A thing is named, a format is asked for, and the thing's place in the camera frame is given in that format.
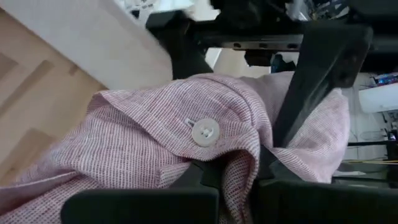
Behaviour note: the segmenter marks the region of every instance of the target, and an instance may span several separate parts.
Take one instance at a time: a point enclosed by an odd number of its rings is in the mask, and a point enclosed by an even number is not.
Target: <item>black machine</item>
[[[195,22],[183,12],[152,15],[147,28],[172,59],[174,79],[212,72],[209,47],[246,51],[249,65],[269,66],[275,52],[300,52],[279,116],[274,146],[285,147],[333,88],[357,74],[393,72],[398,61],[398,1],[351,0],[332,20],[297,21],[286,5],[304,1],[213,0],[221,13]],[[250,194],[253,223],[395,223],[398,192],[304,182],[266,148]],[[63,223],[218,223],[223,158],[192,161],[169,189],[87,190],[67,200]]]

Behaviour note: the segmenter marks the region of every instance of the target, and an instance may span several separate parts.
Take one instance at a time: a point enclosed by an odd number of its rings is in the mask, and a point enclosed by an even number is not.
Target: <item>wooden floor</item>
[[[103,89],[0,9],[0,185],[76,126]]]

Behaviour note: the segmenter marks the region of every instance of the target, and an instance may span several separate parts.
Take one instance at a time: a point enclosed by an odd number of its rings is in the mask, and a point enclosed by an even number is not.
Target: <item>shirt button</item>
[[[220,126],[217,121],[205,118],[197,121],[192,128],[192,138],[203,147],[214,144],[220,136]]]

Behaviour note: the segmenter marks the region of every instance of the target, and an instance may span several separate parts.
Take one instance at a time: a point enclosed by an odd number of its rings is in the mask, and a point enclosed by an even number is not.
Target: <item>fabric texture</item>
[[[221,222],[249,222],[248,193],[260,145],[303,180],[330,182],[349,136],[348,103],[333,90],[287,149],[272,147],[272,124],[291,73],[259,79],[195,75],[145,90],[102,91],[85,120],[12,186],[0,187],[0,223],[60,223],[60,209],[86,189],[167,188],[192,159],[228,158],[223,172],[227,213]],[[211,118],[220,138],[200,147],[184,121]]]

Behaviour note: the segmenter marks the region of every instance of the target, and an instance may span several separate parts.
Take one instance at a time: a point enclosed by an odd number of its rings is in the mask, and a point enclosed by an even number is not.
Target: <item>pink shirt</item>
[[[272,147],[272,124],[291,73],[259,79],[195,75],[145,90],[97,93],[86,119],[14,185],[0,187],[0,223],[60,223],[60,209],[85,189],[167,188],[192,159],[228,154],[223,174],[227,213],[221,221],[246,223],[248,193],[265,145],[303,180],[330,182],[348,142],[348,103],[333,90],[287,149]],[[220,126],[214,145],[192,139],[186,119]]]

